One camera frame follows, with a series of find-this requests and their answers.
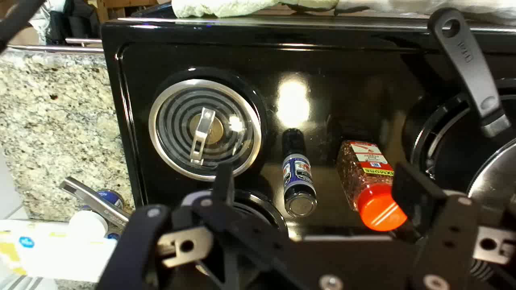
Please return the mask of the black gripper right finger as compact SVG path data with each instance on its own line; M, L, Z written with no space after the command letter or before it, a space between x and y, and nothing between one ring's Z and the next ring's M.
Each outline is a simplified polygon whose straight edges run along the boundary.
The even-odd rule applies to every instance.
M470 273L479 206L446 194L406 162L395 165L393 198L422 235L409 246L411 259L395 269L395 290L483 290L483 281Z

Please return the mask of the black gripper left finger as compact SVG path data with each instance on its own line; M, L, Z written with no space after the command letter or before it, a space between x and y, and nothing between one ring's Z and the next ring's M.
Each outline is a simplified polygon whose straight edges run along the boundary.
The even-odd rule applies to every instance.
M238 212L233 196L222 164L211 191L190 204L133 211L95 290L300 290L285 235Z

